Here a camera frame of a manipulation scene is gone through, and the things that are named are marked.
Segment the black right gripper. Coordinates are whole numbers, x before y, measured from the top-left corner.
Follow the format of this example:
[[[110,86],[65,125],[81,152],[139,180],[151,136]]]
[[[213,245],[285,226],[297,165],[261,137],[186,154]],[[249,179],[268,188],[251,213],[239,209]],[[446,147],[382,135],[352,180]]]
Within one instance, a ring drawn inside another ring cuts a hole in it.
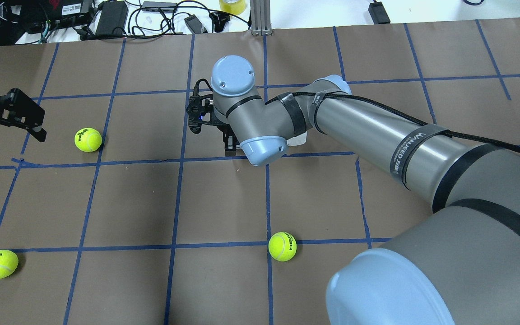
[[[240,142],[235,136],[232,128],[219,119],[219,113],[215,111],[212,95],[200,95],[200,83],[204,82],[208,88],[210,84],[206,79],[199,79],[195,82],[193,93],[189,96],[186,113],[188,115],[188,128],[194,134],[199,134],[203,125],[218,128],[223,133],[224,156],[235,157]]]

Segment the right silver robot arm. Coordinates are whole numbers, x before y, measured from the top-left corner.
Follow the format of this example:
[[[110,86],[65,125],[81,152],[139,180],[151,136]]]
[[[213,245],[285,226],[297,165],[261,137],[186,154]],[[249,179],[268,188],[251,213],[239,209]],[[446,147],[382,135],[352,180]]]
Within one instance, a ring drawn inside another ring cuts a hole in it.
[[[251,165],[270,167],[287,140],[311,128],[352,149],[366,196],[377,191],[381,211],[396,220],[413,192],[432,215],[357,255],[327,285],[306,281],[299,292],[277,288],[279,308],[297,323],[325,298],[333,325],[520,325],[520,147],[452,132],[368,98],[351,94],[338,75],[264,102],[243,57],[214,65],[210,94],[198,81],[186,107],[189,128],[230,131]]]

